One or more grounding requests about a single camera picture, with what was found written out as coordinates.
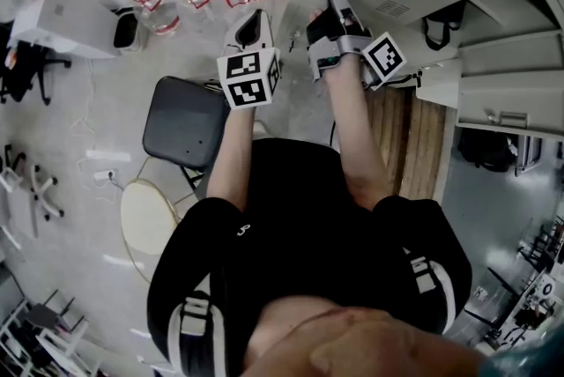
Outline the black fabric bag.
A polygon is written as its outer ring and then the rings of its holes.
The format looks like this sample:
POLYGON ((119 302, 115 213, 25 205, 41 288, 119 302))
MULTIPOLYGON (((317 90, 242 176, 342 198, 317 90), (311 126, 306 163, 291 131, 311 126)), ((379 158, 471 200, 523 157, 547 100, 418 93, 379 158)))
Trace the black fabric bag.
POLYGON ((433 51, 440 51, 450 43, 450 32, 458 31, 464 18, 466 0, 460 0, 454 4, 435 11, 422 19, 423 34, 427 46, 433 51), (434 41, 429 35, 429 23, 435 22, 442 25, 442 36, 439 41, 434 41))

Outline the black folding chair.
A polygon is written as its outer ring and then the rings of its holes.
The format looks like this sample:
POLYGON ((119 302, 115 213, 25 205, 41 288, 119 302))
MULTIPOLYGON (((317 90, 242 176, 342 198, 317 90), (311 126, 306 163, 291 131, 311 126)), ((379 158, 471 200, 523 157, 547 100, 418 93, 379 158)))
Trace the black folding chair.
POLYGON ((178 166, 197 191, 212 169, 228 114, 222 92, 163 77, 153 92, 142 145, 149 156, 178 166))

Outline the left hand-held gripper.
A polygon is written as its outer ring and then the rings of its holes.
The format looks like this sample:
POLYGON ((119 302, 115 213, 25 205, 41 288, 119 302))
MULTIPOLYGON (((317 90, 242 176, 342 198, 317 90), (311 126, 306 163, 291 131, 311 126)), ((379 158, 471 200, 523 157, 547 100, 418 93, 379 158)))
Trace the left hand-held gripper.
POLYGON ((224 53, 234 55, 219 57, 217 68, 230 108, 260 107, 273 102, 281 70, 279 50, 270 46, 270 20, 262 9, 245 14, 227 30, 224 53), (245 48, 259 50, 241 52, 245 48))

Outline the grey metal case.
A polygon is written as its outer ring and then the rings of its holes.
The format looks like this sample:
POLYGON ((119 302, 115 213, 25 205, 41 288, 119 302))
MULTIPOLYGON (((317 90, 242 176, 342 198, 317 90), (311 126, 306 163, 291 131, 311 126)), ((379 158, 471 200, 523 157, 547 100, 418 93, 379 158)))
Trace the grey metal case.
POLYGON ((519 136, 517 140, 517 155, 515 177, 530 171, 539 164, 542 153, 543 140, 538 137, 519 136))

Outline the small bin black liner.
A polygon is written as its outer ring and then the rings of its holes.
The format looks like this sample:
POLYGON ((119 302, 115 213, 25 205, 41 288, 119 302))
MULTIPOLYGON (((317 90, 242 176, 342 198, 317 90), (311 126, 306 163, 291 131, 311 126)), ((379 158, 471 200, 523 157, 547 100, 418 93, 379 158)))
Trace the small bin black liner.
POLYGON ((115 29, 114 47, 122 54, 138 53, 145 49, 147 28, 139 22, 132 9, 120 10, 115 29))

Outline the person's white shoe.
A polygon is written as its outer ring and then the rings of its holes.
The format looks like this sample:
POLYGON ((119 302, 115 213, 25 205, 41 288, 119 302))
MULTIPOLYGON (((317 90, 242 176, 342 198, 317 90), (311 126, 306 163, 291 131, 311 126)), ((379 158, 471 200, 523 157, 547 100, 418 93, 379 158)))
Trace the person's white shoe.
POLYGON ((263 122, 255 120, 253 123, 253 140, 256 141, 267 138, 274 138, 274 136, 267 130, 263 122))

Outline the white office chair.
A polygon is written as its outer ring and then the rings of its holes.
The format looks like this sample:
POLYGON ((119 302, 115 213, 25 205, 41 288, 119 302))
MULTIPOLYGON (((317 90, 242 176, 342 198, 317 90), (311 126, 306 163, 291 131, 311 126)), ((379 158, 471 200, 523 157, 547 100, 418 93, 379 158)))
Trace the white office chair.
POLYGON ((4 146, 0 154, 0 232, 20 253, 22 245, 14 235, 18 229, 29 239, 38 239, 38 222, 63 218, 65 211, 48 196, 58 186, 58 179, 46 174, 27 155, 18 152, 12 157, 12 145, 4 146))

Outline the person's right hand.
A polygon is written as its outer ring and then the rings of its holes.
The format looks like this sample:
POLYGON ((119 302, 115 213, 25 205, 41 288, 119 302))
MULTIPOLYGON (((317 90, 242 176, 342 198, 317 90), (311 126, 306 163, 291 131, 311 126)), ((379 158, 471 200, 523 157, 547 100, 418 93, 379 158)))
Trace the person's right hand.
POLYGON ((308 44, 313 45, 323 37, 334 41, 338 37, 347 35, 348 32, 345 22, 349 20, 352 15, 353 11, 350 8, 334 10, 330 6, 327 7, 308 24, 306 29, 308 44))

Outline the black metal stool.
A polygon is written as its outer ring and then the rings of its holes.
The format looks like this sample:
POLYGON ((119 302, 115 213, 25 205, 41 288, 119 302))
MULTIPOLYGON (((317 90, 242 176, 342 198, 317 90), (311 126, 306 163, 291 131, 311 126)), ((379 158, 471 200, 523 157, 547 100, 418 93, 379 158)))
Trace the black metal stool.
POLYGON ((72 347, 76 347, 87 331, 89 321, 83 314, 74 322, 67 319, 74 302, 75 297, 66 298, 56 289, 43 302, 33 304, 25 320, 37 329, 60 334, 72 347))

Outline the person's black shirt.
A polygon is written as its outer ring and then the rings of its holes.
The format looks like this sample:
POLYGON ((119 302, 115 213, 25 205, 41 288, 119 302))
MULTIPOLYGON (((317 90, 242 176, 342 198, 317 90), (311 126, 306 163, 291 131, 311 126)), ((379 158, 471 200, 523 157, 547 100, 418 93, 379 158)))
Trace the person's black shirt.
POLYGON ((244 210, 194 204, 153 274, 147 325, 188 377, 239 377, 263 308, 291 296, 369 307, 441 334, 471 294, 470 262, 430 199, 365 209, 330 147, 283 138, 252 145, 244 210))

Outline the person's right forearm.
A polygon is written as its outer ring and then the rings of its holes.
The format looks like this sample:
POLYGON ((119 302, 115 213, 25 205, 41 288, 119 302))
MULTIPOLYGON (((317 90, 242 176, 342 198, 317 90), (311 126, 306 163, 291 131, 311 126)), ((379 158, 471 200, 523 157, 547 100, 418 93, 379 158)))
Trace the person's right forearm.
POLYGON ((371 211, 391 196, 392 190, 371 129, 360 73, 360 58, 346 54, 338 66, 323 72, 323 79, 329 90, 346 186, 354 202, 371 211))

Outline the black backpack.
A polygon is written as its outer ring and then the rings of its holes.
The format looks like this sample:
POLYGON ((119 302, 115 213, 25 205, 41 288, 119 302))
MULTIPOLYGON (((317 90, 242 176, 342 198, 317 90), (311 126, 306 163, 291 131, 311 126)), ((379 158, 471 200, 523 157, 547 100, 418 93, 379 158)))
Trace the black backpack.
POLYGON ((476 168, 506 173, 516 162, 508 149, 508 140, 517 143, 518 136, 497 131, 463 128, 458 143, 462 157, 476 168))

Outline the white cardboard box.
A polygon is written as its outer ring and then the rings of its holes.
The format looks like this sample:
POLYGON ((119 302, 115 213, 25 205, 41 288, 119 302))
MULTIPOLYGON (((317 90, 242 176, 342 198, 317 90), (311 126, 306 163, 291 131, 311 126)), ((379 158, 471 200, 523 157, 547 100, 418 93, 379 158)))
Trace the white cardboard box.
POLYGON ((97 0, 32 0, 19 11, 11 38, 87 59, 118 57, 118 16, 97 0))

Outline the black office chair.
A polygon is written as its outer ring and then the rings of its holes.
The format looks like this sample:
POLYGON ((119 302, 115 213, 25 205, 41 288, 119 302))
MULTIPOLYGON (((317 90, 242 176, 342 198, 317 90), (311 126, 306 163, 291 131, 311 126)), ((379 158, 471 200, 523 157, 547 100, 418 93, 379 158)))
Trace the black office chair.
POLYGON ((72 65, 71 60, 49 58, 50 48, 19 41, 10 45, 13 23, 0 23, 0 104, 10 96, 20 102, 28 91, 33 89, 33 78, 37 77, 41 99, 45 106, 51 102, 45 91, 45 69, 48 65, 62 64, 65 69, 72 65))

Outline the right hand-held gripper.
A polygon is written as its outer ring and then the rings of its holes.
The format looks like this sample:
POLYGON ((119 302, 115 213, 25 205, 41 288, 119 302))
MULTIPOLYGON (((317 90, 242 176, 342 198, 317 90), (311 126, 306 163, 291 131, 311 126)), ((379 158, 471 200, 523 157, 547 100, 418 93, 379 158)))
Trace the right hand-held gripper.
POLYGON ((366 35, 359 16, 349 0, 328 0, 345 35, 330 40, 327 36, 308 47, 308 61, 315 81, 324 70, 339 66, 344 55, 357 55, 362 64, 361 81, 374 91, 389 82, 407 63, 389 33, 374 39, 366 35))

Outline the person's left forearm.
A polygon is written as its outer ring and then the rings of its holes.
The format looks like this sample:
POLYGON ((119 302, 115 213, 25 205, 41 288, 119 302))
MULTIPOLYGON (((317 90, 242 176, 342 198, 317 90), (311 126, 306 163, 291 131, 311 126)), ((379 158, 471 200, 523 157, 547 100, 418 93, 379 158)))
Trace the person's left forearm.
POLYGON ((206 192, 239 211, 245 211, 248 201, 254 121, 253 107, 230 112, 206 192))

